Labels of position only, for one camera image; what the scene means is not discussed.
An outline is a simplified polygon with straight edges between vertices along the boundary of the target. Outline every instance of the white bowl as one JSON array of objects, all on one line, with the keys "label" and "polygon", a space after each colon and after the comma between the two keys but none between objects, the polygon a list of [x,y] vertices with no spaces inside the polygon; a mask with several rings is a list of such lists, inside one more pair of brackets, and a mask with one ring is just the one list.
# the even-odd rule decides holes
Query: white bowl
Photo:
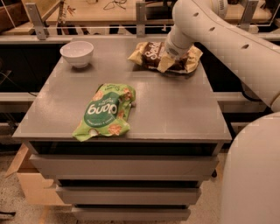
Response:
[{"label": "white bowl", "polygon": [[60,54],[73,67],[86,67],[94,54],[94,46],[87,41],[74,41],[62,46]]}]

